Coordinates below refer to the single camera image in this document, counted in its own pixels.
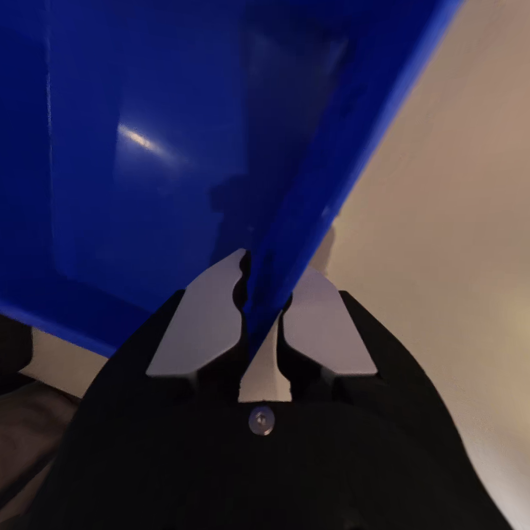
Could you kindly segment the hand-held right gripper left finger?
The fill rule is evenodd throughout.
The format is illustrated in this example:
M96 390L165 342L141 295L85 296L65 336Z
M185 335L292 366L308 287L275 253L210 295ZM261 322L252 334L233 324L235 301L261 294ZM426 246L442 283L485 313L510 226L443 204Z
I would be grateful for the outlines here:
M250 252L240 248L200 273L181 301L146 369L152 378L178 378L201 399L238 400L248 367L243 307Z

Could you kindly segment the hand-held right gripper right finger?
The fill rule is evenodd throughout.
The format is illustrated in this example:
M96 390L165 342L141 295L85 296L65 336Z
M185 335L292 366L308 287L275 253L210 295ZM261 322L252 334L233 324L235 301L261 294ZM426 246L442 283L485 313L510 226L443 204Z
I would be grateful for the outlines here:
M378 374L339 290L308 267L284 307L277 365L292 401L331 401L335 383Z

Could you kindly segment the blue plastic bin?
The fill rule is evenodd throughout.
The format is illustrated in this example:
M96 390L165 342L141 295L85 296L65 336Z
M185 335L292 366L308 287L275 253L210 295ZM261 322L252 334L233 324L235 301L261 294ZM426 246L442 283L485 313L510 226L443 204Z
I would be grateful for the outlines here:
M251 253L251 351L462 1L1 1L1 313L106 357Z

